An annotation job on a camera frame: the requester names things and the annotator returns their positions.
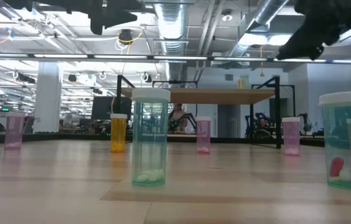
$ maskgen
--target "wooden table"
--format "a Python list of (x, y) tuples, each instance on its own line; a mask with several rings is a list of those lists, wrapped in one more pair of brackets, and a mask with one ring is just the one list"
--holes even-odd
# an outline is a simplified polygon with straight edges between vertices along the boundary
[[(122, 88), (124, 96), (131, 97), (132, 88)], [(270, 98), (274, 90), (238, 90), (211, 88), (168, 88), (170, 103), (200, 103), (220, 105), (250, 105)]]

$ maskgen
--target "computer monitor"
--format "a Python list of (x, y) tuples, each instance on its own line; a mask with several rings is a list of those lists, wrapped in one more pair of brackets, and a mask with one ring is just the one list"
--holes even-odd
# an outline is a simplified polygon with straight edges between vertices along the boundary
[[(96, 96), (93, 102), (93, 111), (91, 113), (91, 119), (103, 119), (108, 120), (112, 113), (112, 96)], [(127, 119), (131, 119), (131, 104), (130, 98), (122, 97), (120, 112), (127, 115)], [(113, 107), (116, 107), (116, 99), (113, 102)]]
[(91, 123), (90, 119), (80, 119), (80, 126), (81, 127), (87, 127)]

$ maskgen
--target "exposed ceiling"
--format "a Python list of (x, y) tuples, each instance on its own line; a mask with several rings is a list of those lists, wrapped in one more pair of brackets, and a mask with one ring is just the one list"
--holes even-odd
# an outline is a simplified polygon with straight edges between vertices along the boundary
[[(163, 36), (159, 32), (158, 18), (153, 11), (155, 0), (146, 4), (148, 12), (134, 12), (138, 20), (119, 26), (110, 27), (103, 31), (103, 35), (94, 35), (90, 30), (90, 20), (86, 14), (73, 12), (67, 14), (57, 7), (37, 5), (33, 13), (26, 10), (13, 10), (0, 1), (0, 52), (5, 53), (28, 53), (28, 54), (133, 54), (133, 55), (161, 55), (163, 53)], [(202, 33), (207, 31), (204, 37), (204, 47), (207, 46), (207, 54), (225, 55), (241, 40), (243, 28), (249, 23), (249, 18), (255, 14), (258, 5), (257, 0), (184, 0), (186, 7), (186, 34), (178, 42), (185, 44), (185, 55), (198, 55)], [(223, 21), (219, 17), (215, 22), (218, 10), (231, 9), (232, 20)], [(205, 30), (205, 22), (208, 20), (209, 27)], [(277, 45), (268, 45), (269, 38), (273, 35), (284, 37), (287, 40), (303, 22), (304, 18), (293, 10), (293, 1), (288, 2), (270, 23), (269, 29), (256, 29), (250, 39), (244, 39), (249, 45), (264, 44), (261, 47), (250, 47), (247, 51), (251, 57), (274, 57), (278, 51)], [(129, 48), (119, 48), (117, 44), (118, 34), (122, 29), (131, 29), (133, 38), (136, 40)], [(210, 30), (213, 29), (213, 37), (210, 38)], [(351, 58), (351, 33), (344, 36), (343, 41), (337, 47), (328, 47), (322, 58)], [(64, 88), (62, 106), (64, 111), (72, 109), (67, 106), (71, 99), (76, 103), (86, 103), (82, 114), (89, 114), (91, 104), (86, 102), (95, 94), (92, 90), (66, 89), (67, 86), (87, 85), (86, 82), (71, 83), (68, 81), (70, 74), (96, 76), (94, 85), (116, 88), (117, 75), (123, 74), (136, 86), (151, 86), (150, 83), (141, 81), (141, 75), (150, 74), (153, 80), (167, 80), (166, 63), (121, 63), (121, 62), (62, 62), (64, 70)], [(261, 63), (250, 63), (250, 68), (260, 68)], [(286, 63), (265, 63), (265, 68), (283, 68), (287, 72), (292, 65)], [(221, 68), (219, 73), (226, 73)], [(4, 96), (0, 94), (0, 105), (10, 101), (21, 103), (20, 96), (30, 97), (26, 103), (30, 104), (28, 111), (33, 110), (34, 86), (22, 88), (25, 85), (17, 81), (14, 71), (23, 73), (37, 80), (38, 62), (0, 60), (0, 85), (19, 85), (19, 88), (0, 88), (0, 93), (16, 93)], [(188, 74), (187, 79), (192, 80), (195, 74)]]

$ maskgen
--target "wooden floor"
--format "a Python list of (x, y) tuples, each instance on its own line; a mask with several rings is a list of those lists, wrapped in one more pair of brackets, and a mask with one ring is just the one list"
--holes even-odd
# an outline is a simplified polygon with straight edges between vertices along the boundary
[(108, 141), (0, 146), (2, 224), (351, 223), (351, 191), (328, 187), (323, 148), (301, 157), (243, 144), (169, 144), (167, 183), (134, 187)]

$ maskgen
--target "white column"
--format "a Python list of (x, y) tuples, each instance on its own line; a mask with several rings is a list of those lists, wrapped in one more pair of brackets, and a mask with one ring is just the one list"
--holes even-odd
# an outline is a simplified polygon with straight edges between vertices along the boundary
[(40, 62), (33, 131), (58, 132), (63, 71), (57, 62)]

